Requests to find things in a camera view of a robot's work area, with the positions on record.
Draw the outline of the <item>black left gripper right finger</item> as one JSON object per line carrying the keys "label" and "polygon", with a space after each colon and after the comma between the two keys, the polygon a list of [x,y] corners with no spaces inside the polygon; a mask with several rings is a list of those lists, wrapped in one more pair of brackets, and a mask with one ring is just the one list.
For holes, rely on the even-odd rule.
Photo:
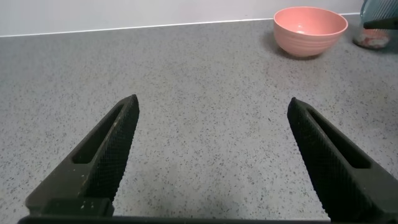
{"label": "black left gripper right finger", "polygon": [[333,222],[397,222],[397,179],[309,104],[292,98],[290,128]]}

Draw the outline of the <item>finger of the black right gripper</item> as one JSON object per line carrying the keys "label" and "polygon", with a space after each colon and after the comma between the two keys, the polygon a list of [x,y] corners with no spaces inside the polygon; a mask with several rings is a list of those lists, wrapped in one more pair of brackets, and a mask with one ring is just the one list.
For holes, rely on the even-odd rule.
{"label": "finger of the black right gripper", "polygon": [[398,29],[398,17],[391,17],[386,19],[367,21],[363,24],[364,29],[385,29],[385,30],[397,30]]}

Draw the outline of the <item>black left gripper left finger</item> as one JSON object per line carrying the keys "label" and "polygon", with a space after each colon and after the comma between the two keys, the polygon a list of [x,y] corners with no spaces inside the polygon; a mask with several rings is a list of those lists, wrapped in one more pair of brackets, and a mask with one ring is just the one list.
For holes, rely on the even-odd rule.
{"label": "black left gripper left finger", "polygon": [[117,102],[25,201],[31,215],[95,214],[112,202],[139,119],[136,95]]}

